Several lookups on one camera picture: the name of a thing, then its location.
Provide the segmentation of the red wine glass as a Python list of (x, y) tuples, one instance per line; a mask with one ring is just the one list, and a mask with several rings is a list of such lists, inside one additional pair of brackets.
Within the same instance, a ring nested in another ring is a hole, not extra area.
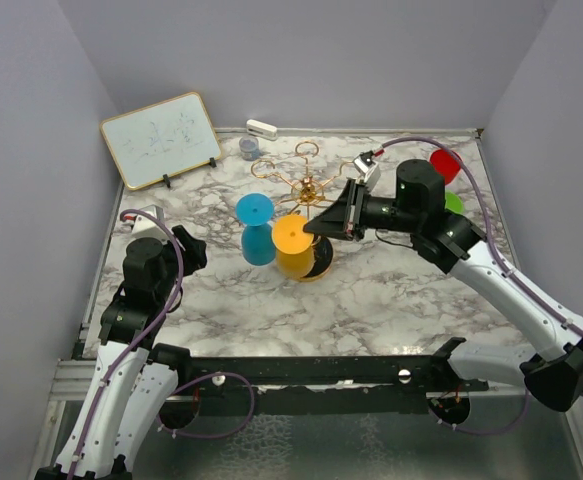
[(435, 150), (429, 157), (434, 169), (443, 177), (446, 185), (451, 184), (461, 171), (458, 161), (442, 149)]

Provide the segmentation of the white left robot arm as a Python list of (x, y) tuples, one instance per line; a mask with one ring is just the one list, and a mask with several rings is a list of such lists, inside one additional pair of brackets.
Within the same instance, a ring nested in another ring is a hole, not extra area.
[(126, 248), (123, 280), (104, 310), (93, 378), (73, 430), (39, 479), (128, 479), (170, 394), (191, 385), (188, 350), (155, 341), (182, 280), (207, 264), (206, 244), (181, 225)]

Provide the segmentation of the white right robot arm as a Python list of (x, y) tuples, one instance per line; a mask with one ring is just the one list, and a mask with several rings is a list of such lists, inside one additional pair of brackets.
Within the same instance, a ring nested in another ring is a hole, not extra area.
[(480, 294), (524, 336), (526, 344), (495, 347), (454, 339), (437, 352), (432, 383), (452, 391), (465, 380), (526, 388), (544, 406), (568, 411), (583, 394), (583, 317), (542, 292), (491, 250), (486, 234), (445, 207), (443, 177), (425, 160), (396, 169), (396, 195), (377, 197), (348, 180), (338, 199), (304, 231), (358, 241), (366, 230), (407, 233), (424, 260)]

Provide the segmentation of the green wine glass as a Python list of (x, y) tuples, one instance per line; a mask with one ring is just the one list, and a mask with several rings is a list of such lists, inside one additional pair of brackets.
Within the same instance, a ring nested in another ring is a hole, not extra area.
[(464, 204), (461, 198), (451, 191), (445, 192), (445, 209), (454, 214), (462, 215), (464, 213)]

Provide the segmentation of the yellow wine glass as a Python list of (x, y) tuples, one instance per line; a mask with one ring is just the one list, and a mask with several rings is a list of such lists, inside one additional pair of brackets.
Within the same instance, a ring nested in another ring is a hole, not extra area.
[(302, 215), (289, 214), (281, 217), (272, 229), (277, 268), (290, 279), (305, 277), (315, 263), (314, 236), (304, 231), (307, 222)]

